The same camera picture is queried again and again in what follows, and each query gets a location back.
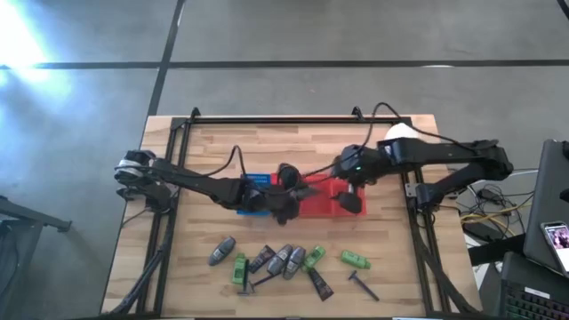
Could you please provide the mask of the grey laptop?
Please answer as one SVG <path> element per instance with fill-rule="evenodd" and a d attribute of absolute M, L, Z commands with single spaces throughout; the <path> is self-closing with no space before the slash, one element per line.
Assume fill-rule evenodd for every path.
<path fill-rule="evenodd" d="M 563 221 L 569 226 L 569 141 L 567 140 L 545 140 L 543 143 L 524 243 L 526 257 L 562 274 L 541 230 L 542 223 L 551 221 Z"/>

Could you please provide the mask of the dark blue razor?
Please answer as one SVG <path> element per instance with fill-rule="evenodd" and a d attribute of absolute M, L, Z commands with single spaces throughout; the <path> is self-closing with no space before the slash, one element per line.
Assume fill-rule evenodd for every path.
<path fill-rule="evenodd" d="M 350 273 L 349 280 L 361 287 L 375 301 L 380 301 L 380 298 L 357 276 L 357 272 L 355 270 Z"/>

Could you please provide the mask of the black keyboard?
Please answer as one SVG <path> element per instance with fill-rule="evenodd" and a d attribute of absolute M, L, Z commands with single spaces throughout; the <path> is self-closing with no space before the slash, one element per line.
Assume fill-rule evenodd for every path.
<path fill-rule="evenodd" d="M 521 320 L 569 320 L 569 278 L 514 252 L 506 253 L 498 315 Z"/>

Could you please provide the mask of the green travel bottle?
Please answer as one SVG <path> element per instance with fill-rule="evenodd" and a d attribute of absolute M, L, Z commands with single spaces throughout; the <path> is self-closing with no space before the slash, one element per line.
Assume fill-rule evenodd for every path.
<path fill-rule="evenodd" d="M 303 261 L 301 269 L 308 272 L 312 269 L 324 256 L 326 250 L 321 245 L 316 245 L 310 253 L 308 253 Z"/>
<path fill-rule="evenodd" d="M 246 262 L 247 258 L 244 253 L 240 252 L 234 261 L 233 273 L 232 273 L 232 283 L 242 284 L 244 282 L 246 274 Z"/>
<path fill-rule="evenodd" d="M 361 269 L 370 269 L 372 266 L 371 262 L 366 257 L 348 250 L 341 252 L 341 261 L 349 264 L 350 266 Z"/>

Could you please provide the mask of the blue ribbed tube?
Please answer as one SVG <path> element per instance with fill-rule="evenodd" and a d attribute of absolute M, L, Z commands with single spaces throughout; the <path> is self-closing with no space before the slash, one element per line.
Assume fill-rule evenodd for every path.
<path fill-rule="evenodd" d="M 266 283 L 267 281 L 269 281 L 269 280 L 271 280 L 271 279 L 273 279 L 273 278 L 275 278 L 275 277 L 277 277 L 277 276 L 280 276 L 281 274 L 282 274 L 282 272 L 278 272 L 278 273 L 275 273 L 275 274 L 271 274 L 271 275 L 269 275 L 269 276 L 265 276 L 265 277 L 263 277 L 262 279 L 260 279 L 260 280 L 258 280 L 258 281 L 256 281 L 256 282 L 254 282 L 254 283 L 251 283 L 251 282 L 250 282 L 250 285 L 251 285 L 252 288 L 254 288 L 254 287 L 258 286 L 258 285 L 261 285 L 261 284 Z"/>

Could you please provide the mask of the black aluminium table frame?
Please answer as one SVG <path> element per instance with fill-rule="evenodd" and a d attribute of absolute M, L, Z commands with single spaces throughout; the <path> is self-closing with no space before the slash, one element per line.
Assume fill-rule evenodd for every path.
<path fill-rule="evenodd" d="M 329 164 L 345 146 L 375 142 L 395 123 L 392 116 L 152 116 L 140 148 L 199 172 L 236 177 L 242 170 L 271 173 L 279 164 L 309 172 Z M 363 216 L 299 219 L 279 226 L 269 217 L 242 216 L 207 196 L 184 190 L 177 211 L 144 212 L 142 200 L 125 208 L 101 317 L 107 320 L 198 318 L 391 318 L 461 315 L 421 257 L 427 246 L 472 308 L 480 308 L 457 212 L 445 204 L 435 217 L 410 207 L 405 183 L 436 181 L 447 174 L 431 165 L 406 176 L 388 176 L 365 191 Z M 224 238 L 236 253 L 255 257 L 268 245 L 325 248 L 317 263 L 334 295 L 321 301 L 309 276 L 276 277 L 238 296 L 234 260 L 210 267 L 208 256 Z M 341 261 L 348 250 L 366 257 L 370 269 Z M 380 298 L 349 280 L 352 271 Z"/>

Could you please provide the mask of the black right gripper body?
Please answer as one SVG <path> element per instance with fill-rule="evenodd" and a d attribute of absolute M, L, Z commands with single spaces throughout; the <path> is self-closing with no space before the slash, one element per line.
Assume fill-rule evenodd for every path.
<path fill-rule="evenodd" d="M 381 153 L 375 148 L 349 145 L 334 158 L 332 176 L 354 187 L 374 185 L 380 177 Z"/>

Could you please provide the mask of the Lysol wipes canister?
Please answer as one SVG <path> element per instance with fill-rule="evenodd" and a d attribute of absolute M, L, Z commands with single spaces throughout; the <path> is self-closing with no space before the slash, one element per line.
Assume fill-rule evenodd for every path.
<path fill-rule="evenodd" d="M 400 138 L 418 139 L 420 134 L 411 126 L 399 123 L 388 129 L 384 136 L 384 140 L 395 140 Z"/>

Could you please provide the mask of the dark squeeze tube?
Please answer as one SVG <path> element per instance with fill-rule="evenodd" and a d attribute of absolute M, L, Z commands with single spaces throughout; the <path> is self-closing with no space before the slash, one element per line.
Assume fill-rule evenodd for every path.
<path fill-rule="evenodd" d="M 334 295 L 333 289 L 328 285 L 328 283 L 320 276 L 320 274 L 314 269 L 310 268 L 308 271 L 309 278 L 316 289 L 317 295 L 321 301 L 326 301 Z"/>
<path fill-rule="evenodd" d="M 268 263 L 276 255 L 275 251 L 268 245 L 265 245 L 255 257 L 255 259 L 249 264 L 248 270 L 254 274 L 260 268 L 262 268 L 266 263 Z"/>

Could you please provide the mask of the blue plastic basket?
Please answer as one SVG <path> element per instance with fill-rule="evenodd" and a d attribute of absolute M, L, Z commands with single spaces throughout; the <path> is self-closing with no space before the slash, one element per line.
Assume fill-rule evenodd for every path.
<path fill-rule="evenodd" d="M 245 177 L 249 180 L 252 180 L 255 184 L 260 187 L 268 187 L 272 182 L 272 175 L 268 173 L 247 173 Z M 237 210 L 236 213 L 242 216 L 258 216 L 264 217 L 269 216 L 269 211 L 264 212 L 248 212 L 243 210 Z"/>

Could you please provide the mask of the black side stand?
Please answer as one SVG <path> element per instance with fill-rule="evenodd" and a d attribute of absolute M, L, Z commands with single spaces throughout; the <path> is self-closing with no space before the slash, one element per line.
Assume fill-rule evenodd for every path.
<path fill-rule="evenodd" d="M 0 320 L 8 320 L 20 303 L 43 228 L 68 232 L 71 224 L 0 196 Z"/>

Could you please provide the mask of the black floor box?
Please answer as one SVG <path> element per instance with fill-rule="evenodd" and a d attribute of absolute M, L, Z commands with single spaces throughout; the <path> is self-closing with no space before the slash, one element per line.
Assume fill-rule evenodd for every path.
<path fill-rule="evenodd" d="M 500 231 L 487 227 L 484 224 L 474 224 L 472 227 L 464 225 L 463 231 L 483 243 L 469 248 L 469 258 L 472 266 L 503 260 L 507 252 L 523 254 L 525 232 L 516 236 L 505 237 Z"/>

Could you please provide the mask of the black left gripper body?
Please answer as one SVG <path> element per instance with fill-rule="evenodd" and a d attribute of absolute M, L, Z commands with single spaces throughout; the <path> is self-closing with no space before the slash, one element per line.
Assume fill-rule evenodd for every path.
<path fill-rule="evenodd" d="M 250 189 L 247 192 L 247 211 L 269 211 L 275 219 L 275 212 L 300 211 L 300 199 L 295 191 L 284 192 L 280 188 L 270 188 L 269 191 Z"/>

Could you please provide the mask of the short blue tube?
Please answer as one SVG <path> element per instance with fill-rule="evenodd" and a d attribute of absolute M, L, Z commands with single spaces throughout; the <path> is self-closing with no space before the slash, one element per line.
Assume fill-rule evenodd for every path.
<path fill-rule="evenodd" d="M 243 275 L 243 281 L 242 281 L 242 289 L 237 293 L 238 296 L 248 296 L 250 294 L 249 265 L 250 265 L 250 260 L 246 259 L 245 263 L 244 263 L 244 269 L 243 269 L 244 275 Z"/>

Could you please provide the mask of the smartphone with lit screen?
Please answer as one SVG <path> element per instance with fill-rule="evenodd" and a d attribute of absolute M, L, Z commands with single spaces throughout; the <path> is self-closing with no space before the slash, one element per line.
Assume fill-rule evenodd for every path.
<path fill-rule="evenodd" d="M 569 278 L 569 226 L 563 221 L 551 221 L 542 223 L 541 230 L 559 264 L 560 272 Z"/>

